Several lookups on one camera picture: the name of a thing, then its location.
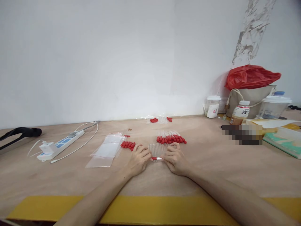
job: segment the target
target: wooden table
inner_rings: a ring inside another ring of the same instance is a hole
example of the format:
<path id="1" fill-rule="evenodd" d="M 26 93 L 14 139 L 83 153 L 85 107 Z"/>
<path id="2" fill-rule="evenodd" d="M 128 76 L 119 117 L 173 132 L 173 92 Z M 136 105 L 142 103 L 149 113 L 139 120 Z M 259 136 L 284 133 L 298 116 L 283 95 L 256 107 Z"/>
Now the wooden table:
<path id="1" fill-rule="evenodd" d="M 57 142 L 81 123 L 40 126 L 43 133 L 39 138 L 23 139 L 0 152 L 0 217 L 58 220 L 128 162 L 130 151 L 123 149 L 111 167 L 85 168 L 108 133 L 130 128 L 128 141 L 144 145 L 155 143 L 160 130 L 178 131 L 187 140 L 181 148 L 192 164 L 254 191 L 301 221 L 301 160 L 267 143 L 235 145 L 222 135 L 220 125 L 226 123 L 202 116 L 175 117 L 168 124 L 146 124 L 143 119 L 100 122 L 99 131 L 87 145 L 53 164 L 26 155 L 38 139 Z M 84 144 L 95 129 L 88 129 L 57 158 Z M 1 130 L 0 136 L 8 131 Z M 32 152 L 38 151 L 37 145 Z M 237 225 L 197 184 L 172 174 L 163 162 L 149 163 L 143 173 L 132 178 L 101 223 Z"/>

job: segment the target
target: plastic container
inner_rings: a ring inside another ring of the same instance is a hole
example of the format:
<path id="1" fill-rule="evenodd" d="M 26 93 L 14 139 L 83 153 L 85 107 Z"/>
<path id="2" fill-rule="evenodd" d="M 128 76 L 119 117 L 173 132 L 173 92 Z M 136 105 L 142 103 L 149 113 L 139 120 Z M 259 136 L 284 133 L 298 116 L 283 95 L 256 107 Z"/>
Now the plastic container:
<path id="1" fill-rule="evenodd" d="M 215 118 L 219 110 L 220 96 L 209 96 L 206 101 L 206 116 L 208 118 Z"/>
<path id="2" fill-rule="evenodd" d="M 276 91 L 274 92 L 273 96 L 283 96 L 285 94 L 284 91 Z"/>
<path id="3" fill-rule="evenodd" d="M 241 100 L 239 102 L 239 105 L 234 108 L 231 120 L 230 120 L 230 125 L 241 125 L 242 121 L 244 119 L 247 119 L 249 112 L 250 112 L 250 107 L 249 107 L 250 101 L 247 100 Z"/>
<path id="4" fill-rule="evenodd" d="M 258 117 L 262 117 L 264 119 L 279 118 L 291 102 L 292 100 L 288 97 L 267 96 L 262 99 Z"/>

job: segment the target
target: white lid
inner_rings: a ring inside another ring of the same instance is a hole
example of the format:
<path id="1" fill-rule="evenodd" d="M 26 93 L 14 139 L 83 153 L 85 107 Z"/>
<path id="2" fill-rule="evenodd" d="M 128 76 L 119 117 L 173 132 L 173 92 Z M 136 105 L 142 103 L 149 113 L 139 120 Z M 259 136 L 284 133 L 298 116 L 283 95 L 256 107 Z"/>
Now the white lid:
<path id="1" fill-rule="evenodd" d="M 209 96 L 207 97 L 207 100 L 221 100 L 220 96 Z"/>
<path id="2" fill-rule="evenodd" d="M 276 103 L 276 104 L 289 104 L 292 100 L 288 97 L 279 97 L 279 96 L 267 96 L 262 99 L 263 102 Z"/>
<path id="3" fill-rule="evenodd" d="M 250 101 L 248 101 L 248 100 L 241 100 L 241 101 L 239 102 L 239 104 L 240 104 L 240 105 L 249 105 L 249 104 L 250 104 Z"/>

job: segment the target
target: bag handle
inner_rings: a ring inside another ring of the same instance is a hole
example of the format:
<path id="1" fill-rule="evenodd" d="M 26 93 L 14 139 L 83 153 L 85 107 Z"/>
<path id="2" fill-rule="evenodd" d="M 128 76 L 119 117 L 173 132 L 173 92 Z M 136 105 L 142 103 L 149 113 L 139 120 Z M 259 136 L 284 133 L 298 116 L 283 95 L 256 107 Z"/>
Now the bag handle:
<path id="1" fill-rule="evenodd" d="M 270 93 L 269 93 L 267 96 L 272 95 L 272 93 L 274 93 L 275 90 L 276 90 L 276 88 L 273 87 L 273 88 L 271 89 Z M 239 91 L 238 89 L 232 89 L 232 90 L 230 91 L 230 94 L 231 94 L 233 91 L 236 92 L 238 95 L 240 95 L 241 99 L 244 100 L 244 97 L 242 96 L 242 94 L 240 93 L 240 91 Z M 229 94 L 229 97 L 228 97 L 226 106 L 229 106 L 229 102 L 230 102 L 230 94 Z M 262 102 L 262 101 L 259 101 L 258 103 L 253 104 L 253 105 L 250 105 L 249 107 L 255 107 L 256 105 L 260 104 L 261 102 Z"/>

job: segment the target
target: white power strip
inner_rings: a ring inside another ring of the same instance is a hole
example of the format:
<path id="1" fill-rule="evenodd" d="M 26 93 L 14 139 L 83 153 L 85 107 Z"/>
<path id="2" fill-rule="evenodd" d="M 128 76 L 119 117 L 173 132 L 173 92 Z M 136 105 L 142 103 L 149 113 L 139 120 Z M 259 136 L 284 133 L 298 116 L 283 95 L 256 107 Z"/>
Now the white power strip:
<path id="1" fill-rule="evenodd" d="M 76 136 L 73 138 L 64 138 L 54 144 L 53 142 L 42 144 L 39 148 L 43 151 L 42 154 L 38 155 L 37 158 L 42 162 L 46 160 L 51 160 L 67 147 L 69 147 L 74 141 L 80 138 L 85 132 L 83 130 L 76 133 Z"/>

